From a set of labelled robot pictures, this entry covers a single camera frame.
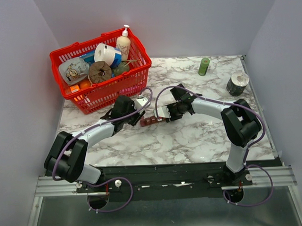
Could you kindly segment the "green pill bottle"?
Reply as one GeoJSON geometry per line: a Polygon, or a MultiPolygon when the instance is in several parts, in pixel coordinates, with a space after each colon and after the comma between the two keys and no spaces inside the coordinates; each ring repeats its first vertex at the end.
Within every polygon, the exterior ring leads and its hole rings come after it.
{"type": "Polygon", "coordinates": [[[198,69],[198,74],[199,74],[200,76],[206,75],[209,64],[210,64],[210,59],[209,59],[209,58],[204,57],[204,58],[201,60],[200,66],[199,66],[199,69],[198,69]]]}

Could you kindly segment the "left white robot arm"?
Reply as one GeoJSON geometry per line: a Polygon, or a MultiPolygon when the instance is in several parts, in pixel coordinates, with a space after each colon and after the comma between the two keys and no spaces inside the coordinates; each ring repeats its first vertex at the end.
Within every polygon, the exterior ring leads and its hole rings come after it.
{"type": "Polygon", "coordinates": [[[99,168],[85,164],[89,148],[103,139],[114,136],[125,124],[136,125],[150,105],[146,97],[138,96],[132,100],[119,96],[112,109],[94,125],[74,133],[58,133],[44,162],[46,171],[69,183],[87,182],[89,188],[99,192],[104,188],[105,180],[99,168]]]}

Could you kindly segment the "brown weekly pill organizer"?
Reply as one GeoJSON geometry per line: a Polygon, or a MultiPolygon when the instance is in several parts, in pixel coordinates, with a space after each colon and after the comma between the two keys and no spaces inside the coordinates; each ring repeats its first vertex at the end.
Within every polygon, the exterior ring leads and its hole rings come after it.
{"type": "Polygon", "coordinates": [[[146,126],[150,126],[153,124],[158,124],[160,122],[166,121],[165,118],[160,117],[160,118],[156,118],[155,116],[151,116],[151,117],[146,117],[140,120],[140,126],[141,127],[146,127],[146,126]]]}

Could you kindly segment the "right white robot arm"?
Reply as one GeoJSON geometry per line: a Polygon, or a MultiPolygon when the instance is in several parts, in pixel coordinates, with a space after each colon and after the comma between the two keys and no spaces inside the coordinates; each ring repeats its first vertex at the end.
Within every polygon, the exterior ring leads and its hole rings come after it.
{"type": "Polygon", "coordinates": [[[205,114],[223,122],[231,147],[222,176],[227,185],[235,185],[245,170],[249,146],[262,130],[259,118],[243,99],[227,104],[203,98],[201,94],[191,95],[182,84],[170,92],[175,102],[157,109],[166,122],[181,119],[185,113],[205,114]]]}

